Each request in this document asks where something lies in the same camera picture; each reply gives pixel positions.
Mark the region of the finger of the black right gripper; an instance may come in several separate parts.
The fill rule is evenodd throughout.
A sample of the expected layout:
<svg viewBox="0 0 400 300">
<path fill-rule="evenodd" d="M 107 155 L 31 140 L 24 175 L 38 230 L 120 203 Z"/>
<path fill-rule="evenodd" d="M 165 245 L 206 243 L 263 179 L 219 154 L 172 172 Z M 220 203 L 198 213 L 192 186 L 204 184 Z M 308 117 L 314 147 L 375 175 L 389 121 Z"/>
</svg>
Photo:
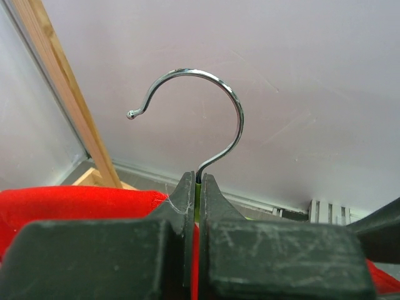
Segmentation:
<svg viewBox="0 0 400 300">
<path fill-rule="evenodd" d="M 399 263 L 399 198 L 346 226 L 364 255 L 376 263 Z"/>
</svg>

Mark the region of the green plastic hanger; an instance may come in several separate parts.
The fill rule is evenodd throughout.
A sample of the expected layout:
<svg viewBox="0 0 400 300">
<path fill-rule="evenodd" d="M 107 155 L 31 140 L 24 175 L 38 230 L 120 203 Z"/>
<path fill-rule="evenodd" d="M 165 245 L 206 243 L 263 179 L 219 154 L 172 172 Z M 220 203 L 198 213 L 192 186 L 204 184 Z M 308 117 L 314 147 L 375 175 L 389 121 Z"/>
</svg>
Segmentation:
<svg viewBox="0 0 400 300">
<path fill-rule="evenodd" d="M 167 76 L 167 69 L 136 73 L 133 95 L 124 111 L 137 110 L 159 78 L 147 109 L 122 119 L 122 137 L 112 157 L 154 177 L 155 184 L 136 184 L 171 194 L 186 171 L 225 150 L 236 137 L 237 114 L 229 95 L 217 84 L 195 75 Z"/>
</svg>

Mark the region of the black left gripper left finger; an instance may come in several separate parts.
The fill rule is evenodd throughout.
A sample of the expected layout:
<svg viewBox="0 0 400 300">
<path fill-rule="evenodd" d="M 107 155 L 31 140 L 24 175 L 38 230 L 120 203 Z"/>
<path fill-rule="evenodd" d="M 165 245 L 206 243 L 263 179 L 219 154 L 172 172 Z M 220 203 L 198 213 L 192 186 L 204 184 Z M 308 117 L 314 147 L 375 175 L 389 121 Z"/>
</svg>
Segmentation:
<svg viewBox="0 0 400 300">
<path fill-rule="evenodd" d="M 2 192 L 1 298 L 190 299 L 194 190 Z"/>
</svg>

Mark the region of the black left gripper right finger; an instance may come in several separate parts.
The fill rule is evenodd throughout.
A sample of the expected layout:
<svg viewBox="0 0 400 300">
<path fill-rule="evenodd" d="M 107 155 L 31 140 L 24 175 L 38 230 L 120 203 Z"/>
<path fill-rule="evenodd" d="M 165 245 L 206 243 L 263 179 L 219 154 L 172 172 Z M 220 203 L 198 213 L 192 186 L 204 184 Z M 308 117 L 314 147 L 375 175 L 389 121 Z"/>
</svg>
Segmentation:
<svg viewBox="0 0 400 300">
<path fill-rule="evenodd" d="M 200 299 L 375 299 L 357 237 L 343 226 L 249 221 L 202 179 Z"/>
</svg>

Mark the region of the red t shirt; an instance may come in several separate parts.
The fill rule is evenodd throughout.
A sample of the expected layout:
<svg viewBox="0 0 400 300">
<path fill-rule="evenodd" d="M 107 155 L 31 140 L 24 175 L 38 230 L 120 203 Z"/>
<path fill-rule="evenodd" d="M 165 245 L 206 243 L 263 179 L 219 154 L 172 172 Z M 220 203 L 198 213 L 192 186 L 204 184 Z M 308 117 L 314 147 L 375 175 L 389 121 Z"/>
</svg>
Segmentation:
<svg viewBox="0 0 400 300">
<path fill-rule="evenodd" d="M 350 226 L 248 221 L 214 179 L 1 193 L 2 299 L 398 299 L 399 201 Z"/>
</svg>

